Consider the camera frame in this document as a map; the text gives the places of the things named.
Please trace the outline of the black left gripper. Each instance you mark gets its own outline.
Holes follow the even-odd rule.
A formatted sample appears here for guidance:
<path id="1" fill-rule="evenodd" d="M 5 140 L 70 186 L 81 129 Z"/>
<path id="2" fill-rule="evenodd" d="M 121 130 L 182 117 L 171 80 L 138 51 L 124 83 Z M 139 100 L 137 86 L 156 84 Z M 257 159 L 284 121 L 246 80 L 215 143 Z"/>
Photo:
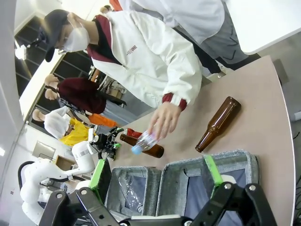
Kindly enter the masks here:
<path id="1" fill-rule="evenodd" d="M 98 152 L 98 159 L 115 160 L 116 152 L 121 147 L 121 144 L 114 140 L 112 141 L 112 136 L 116 136 L 123 131 L 123 128 L 114 127 L 110 130 L 110 136 L 99 134 L 94 137 L 94 147 Z"/>

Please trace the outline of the person in white jacket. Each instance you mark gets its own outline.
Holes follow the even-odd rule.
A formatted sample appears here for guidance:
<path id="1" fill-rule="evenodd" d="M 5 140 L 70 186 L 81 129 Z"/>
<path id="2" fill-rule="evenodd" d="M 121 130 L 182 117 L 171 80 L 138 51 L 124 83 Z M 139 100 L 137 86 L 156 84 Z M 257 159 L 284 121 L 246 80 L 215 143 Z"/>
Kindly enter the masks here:
<path id="1" fill-rule="evenodd" d="M 64 43 L 77 27 L 88 32 L 90 42 L 85 50 L 94 67 L 152 108 L 162 104 L 170 64 L 200 62 L 190 41 L 145 13 L 111 12 L 75 22 L 69 13 L 55 49 L 64 51 Z"/>

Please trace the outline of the grey basket labelled Plastic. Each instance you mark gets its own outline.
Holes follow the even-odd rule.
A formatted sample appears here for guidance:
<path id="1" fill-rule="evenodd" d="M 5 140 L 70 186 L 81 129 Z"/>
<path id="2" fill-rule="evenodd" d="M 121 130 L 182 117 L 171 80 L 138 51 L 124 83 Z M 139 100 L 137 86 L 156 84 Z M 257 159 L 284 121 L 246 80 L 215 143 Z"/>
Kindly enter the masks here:
<path id="1" fill-rule="evenodd" d="M 145 191 L 142 214 L 125 207 L 126 200 L 119 185 L 119 178 L 125 174 L 145 178 Z M 111 171 L 111 181 L 108 188 L 105 206 L 114 212 L 127 216 L 155 216 L 158 200 L 161 171 L 145 166 L 115 167 Z"/>

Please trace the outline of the white table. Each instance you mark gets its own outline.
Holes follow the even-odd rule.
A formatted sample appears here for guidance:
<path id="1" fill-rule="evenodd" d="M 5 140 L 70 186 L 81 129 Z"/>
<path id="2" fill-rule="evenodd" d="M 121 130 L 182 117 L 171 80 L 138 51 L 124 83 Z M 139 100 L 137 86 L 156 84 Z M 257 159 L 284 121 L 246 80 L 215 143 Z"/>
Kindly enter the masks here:
<path id="1" fill-rule="evenodd" d="M 240 47 L 251 55 L 301 32 L 301 0 L 225 0 Z"/>

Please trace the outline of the grey basket labelled Can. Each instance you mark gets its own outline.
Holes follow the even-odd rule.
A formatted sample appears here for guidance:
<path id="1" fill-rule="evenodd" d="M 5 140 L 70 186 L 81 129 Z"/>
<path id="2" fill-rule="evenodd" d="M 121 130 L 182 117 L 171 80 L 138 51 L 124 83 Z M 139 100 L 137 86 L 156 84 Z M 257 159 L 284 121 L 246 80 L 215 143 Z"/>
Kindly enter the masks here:
<path id="1" fill-rule="evenodd" d="M 238 186 L 258 183 L 257 157 L 245 150 L 212 154 L 221 175 Z M 195 218 L 207 203 L 208 196 L 201 177 L 202 157 L 167 164 L 161 174 L 156 216 L 180 215 Z"/>

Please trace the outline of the clear bottle with blue cap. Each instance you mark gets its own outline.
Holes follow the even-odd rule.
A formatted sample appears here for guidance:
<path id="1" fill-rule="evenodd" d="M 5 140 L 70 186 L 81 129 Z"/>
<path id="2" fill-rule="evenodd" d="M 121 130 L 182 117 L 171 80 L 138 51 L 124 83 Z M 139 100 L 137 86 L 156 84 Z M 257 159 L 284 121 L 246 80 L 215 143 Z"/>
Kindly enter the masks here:
<path id="1" fill-rule="evenodd" d="M 137 139 L 136 144 L 131 148 L 132 153 L 145 153 L 155 158 L 161 158 L 164 154 L 164 148 L 159 146 L 154 132 L 151 134 L 147 131 L 142 133 Z"/>

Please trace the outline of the black cap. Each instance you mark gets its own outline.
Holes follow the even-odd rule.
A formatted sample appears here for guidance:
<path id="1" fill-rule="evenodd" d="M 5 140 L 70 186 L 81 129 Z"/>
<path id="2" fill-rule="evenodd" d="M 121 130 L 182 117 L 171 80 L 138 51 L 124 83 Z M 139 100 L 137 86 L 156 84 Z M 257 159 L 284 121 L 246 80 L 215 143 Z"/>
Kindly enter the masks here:
<path id="1" fill-rule="evenodd" d="M 45 35 L 45 44 L 47 44 L 47 53 L 45 60 L 49 63 L 54 55 L 56 43 L 59 41 L 61 30 L 67 24 L 69 12 L 63 9 L 55 9 L 44 17 L 43 34 Z"/>

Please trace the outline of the crushed red can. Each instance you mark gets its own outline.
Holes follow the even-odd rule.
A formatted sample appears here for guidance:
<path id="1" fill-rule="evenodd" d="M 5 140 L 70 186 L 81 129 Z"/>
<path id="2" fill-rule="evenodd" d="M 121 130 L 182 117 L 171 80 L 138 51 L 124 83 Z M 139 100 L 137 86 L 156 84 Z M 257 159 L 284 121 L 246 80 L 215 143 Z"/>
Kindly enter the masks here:
<path id="1" fill-rule="evenodd" d="M 137 132 L 131 128 L 127 128 L 127 131 L 126 131 L 126 135 L 130 136 L 130 137 L 138 138 L 141 134 L 142 134 L 141 132 Z"/>

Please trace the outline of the person's right hand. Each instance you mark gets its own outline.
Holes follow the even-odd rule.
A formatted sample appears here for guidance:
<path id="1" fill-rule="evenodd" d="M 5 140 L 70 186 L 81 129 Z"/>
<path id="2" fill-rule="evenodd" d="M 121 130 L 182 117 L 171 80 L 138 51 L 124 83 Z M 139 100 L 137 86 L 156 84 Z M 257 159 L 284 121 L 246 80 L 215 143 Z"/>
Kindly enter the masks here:
<path id="1" fill-rule="evenodd" d="M 154 134 L 155 139 L 165 138 L 176 128 L 181 108 L 170 102 L 164 102 L 155 110 L 149 123 L 148 133 Z"/>

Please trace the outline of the brown glass bottle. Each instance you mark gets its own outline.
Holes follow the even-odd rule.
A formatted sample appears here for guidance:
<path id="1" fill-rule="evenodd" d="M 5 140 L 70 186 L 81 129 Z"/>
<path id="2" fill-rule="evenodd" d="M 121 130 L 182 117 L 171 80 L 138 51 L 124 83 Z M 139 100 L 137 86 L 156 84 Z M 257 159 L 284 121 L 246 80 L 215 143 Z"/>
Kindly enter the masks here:
<path id="1" fill-rule="evenodd" d="M 221 135 L 229 127 L 240 110 L 241 104 L 233 97 L 227 97 L 209 121 L 207 130 L 195 149 L 199 153 L 203 152 L 215 138 Z"/>
<path id="2" fill-rule="evenodd" d="M 149 135 L 142 135 L 141 138 L 135 138 L 121 134 L 120 140 L 131 145 L 131 150 L 134 154 L 144 153 L 155 158 L 161 158 L 164 154 L 164 148 L 158 145 L 156 140 Z"/>

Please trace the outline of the person in white and yellow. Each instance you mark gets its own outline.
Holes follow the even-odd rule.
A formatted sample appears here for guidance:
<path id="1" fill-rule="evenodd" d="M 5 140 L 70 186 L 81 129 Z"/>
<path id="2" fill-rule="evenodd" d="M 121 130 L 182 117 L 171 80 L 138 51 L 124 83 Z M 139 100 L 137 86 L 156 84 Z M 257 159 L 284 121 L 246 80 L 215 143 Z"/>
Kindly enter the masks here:
<path id="1" fill-rule="evenodd" d="M 45 130 L 66 146 L 72 147 L 88 140 L 90 128 L 70 116 L 70 110 L 66 106 L 52 110 L 47 114 L 35 109 L 32 118 L 35 121 L 43 122 Z"/>

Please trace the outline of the clear capless plastic bottle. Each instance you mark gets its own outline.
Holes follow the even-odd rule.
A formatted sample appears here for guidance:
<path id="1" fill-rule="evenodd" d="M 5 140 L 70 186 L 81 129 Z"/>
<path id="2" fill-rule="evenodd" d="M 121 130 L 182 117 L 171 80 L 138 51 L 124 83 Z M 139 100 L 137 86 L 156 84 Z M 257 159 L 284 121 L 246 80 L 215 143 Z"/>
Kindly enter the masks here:
<path id="1" fill-rule="evenodd" d="M 126 200 L 125 207 L 142 214 L 145 178 L 125 174 L 119 178 L 119 185 Z"/>

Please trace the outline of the person in white coat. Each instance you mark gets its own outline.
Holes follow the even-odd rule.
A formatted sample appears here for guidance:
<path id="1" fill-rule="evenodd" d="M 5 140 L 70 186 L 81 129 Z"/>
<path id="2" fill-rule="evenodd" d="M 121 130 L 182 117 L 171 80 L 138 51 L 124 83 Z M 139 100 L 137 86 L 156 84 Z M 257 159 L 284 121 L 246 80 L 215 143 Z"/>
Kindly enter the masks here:
<path id="1" fill-rule="evenodd" d="M 244 63 L 237 33 L 224 0 L 119 0 L 123 10 L 147 13 L 188 36 L 223 65 Z"/>

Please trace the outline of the white face mask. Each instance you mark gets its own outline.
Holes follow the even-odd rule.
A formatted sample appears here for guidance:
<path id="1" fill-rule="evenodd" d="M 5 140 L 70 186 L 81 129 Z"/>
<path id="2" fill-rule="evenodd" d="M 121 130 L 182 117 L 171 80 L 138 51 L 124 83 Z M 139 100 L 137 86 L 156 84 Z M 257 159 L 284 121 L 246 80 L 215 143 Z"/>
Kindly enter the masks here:
<path id="1" fill-rule="evenodd" d="M 63 50 L 66 52 L 77 52 L 85 50 L 90 42 L 87 30 L 84 27 L 77 27 L 72 30 L 66 42 L 63 45 Z"/>

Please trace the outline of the person's right forearm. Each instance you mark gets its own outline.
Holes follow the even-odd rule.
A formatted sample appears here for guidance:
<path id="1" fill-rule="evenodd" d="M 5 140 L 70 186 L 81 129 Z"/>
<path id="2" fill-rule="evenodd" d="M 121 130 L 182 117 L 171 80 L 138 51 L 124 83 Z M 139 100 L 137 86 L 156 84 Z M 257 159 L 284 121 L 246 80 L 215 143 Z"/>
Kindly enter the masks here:
<path id="1" fill-rule="evenodd" d="M 167 67 L 167 84 L 163 91 L 162 103 L 168 102 L 185 110 L 192 104 L 201 87 L 202 65 L 199 61 L 195 64 L 170 64 Z"/>

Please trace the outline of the open cardboard box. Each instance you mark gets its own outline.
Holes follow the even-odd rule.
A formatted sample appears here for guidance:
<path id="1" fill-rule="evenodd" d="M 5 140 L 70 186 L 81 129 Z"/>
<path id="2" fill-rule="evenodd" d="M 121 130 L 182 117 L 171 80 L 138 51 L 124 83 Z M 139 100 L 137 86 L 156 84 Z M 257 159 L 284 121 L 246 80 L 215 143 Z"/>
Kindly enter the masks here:
<path id="1" fill-rule="evenodd" d="M 63 156 L 60 156 L 60 155 L 57 155 L 56 160 L 55 160 L 55 165 L 64 171 L 71 170 L 72 166 L 75 163 L 76 163 L 75 161 L 65 158 Z"/>

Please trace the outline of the person in maroon top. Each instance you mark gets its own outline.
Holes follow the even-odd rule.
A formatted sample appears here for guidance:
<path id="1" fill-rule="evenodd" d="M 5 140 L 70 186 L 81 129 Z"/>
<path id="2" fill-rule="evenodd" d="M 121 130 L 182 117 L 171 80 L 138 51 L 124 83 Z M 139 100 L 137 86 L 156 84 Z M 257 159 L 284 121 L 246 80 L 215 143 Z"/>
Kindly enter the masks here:
<path id="1" fill-rule="evenodd" d="M 44 84 L 48 87 L 45 97 L 49 100 L 58 100 L 75 112 L 82 114 L 101 114 L 108 104 L 117 107 L 126 105 L 126 102 L 100 91 L 97 83 L 87 78 L 67 78 L 62 81 L 49 74 Z"/>

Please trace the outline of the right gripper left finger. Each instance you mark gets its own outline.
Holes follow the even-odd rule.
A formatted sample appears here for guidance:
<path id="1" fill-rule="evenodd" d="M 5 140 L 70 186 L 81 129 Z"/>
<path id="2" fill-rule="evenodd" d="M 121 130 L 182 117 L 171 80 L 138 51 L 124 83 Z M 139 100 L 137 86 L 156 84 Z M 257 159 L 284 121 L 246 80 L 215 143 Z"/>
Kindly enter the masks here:
<path id="1" fill-rule="evenodd" d="M 103 204 L 110 179 L 108 161 L 99 160 L 87 186 L 50 195 L 39 226 L 130 226 L 127 219 L 117 221 Z"/>

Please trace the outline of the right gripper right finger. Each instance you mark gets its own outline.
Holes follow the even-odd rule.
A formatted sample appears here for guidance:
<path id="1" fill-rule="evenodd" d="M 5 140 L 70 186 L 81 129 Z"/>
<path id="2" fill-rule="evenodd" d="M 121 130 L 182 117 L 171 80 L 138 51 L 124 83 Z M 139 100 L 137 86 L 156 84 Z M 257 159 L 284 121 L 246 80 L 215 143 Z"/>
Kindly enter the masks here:
<path id="1" fill-rule="evenodd" d="M 277 226 L 259 184 L 250 183 L 242 188 L 225 181 L 210 155 L 203 156 L 201 176 L 209 200 L 190 226 L 217 226 L 227 211 L 236 212 L 243 226 Z"/>

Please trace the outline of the person in orange jacket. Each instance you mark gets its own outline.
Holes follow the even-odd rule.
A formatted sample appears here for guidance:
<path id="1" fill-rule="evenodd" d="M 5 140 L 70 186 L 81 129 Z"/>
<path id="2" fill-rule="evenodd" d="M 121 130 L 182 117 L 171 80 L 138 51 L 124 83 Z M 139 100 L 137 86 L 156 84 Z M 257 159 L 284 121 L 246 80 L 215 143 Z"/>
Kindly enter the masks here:
<path id="1" fill-rule="evenodd" d="M 119 3 L 119 0 L 109 0 L 109 3 L 113 7 L 114 11 L 122 11 L 122 7 Z"/>

